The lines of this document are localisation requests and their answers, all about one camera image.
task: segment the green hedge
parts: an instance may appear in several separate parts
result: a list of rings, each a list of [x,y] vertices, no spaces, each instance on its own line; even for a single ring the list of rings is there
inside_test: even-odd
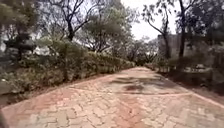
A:
[[[69,81],[87,78],[97,74],[109,74],[132,68],[134,63],[107,55],[84,52],[69,54],[67,57]],[[61,60],[52,56],[30,56],[20,62],[20,68],[1,76],[12,92],[21,93],[46,86],[58,86],[63,83]]]

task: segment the shrub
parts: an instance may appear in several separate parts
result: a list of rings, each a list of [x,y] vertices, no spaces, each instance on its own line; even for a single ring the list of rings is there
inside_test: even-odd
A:
[[[93,52],[68,51],[66,70],[70,81],[96,74],[114,73],[131,68],[134,63]],[[56,86],[64,81],[62,62],[57,56],[27,56],[20,62],[20,68],[5,73],[1,78],[13,87],[13,92],[23,93],[38,88]]]

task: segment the tree branch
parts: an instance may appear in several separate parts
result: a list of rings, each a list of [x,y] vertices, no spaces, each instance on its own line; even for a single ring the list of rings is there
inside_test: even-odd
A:
[[[153,28],[154,28],[155,30],[157,30],[159,33],[163,34],[163,32],[162,32],[160,29],[158,29],[156,26],[154,26],[154,25],[150,22],[149,19],[147,19],[147,22],[149,23],[149,25],[150,25],[151,27],[153,27]]]
[[[185,8],[185,11],[192,7],[196,1],[197,0],[193,0],[192,2],[190,2],[190,4]]]

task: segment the paved road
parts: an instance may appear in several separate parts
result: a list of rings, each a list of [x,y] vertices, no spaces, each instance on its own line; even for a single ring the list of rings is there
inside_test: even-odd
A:
[[[224,109],[138,67],[2,109],[10,128],[223,128]]]

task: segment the brick pathway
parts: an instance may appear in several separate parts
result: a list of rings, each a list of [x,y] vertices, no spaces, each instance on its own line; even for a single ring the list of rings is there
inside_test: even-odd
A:
[[[224,108],[133,68],[2,109],[10,128],[223,128]]]

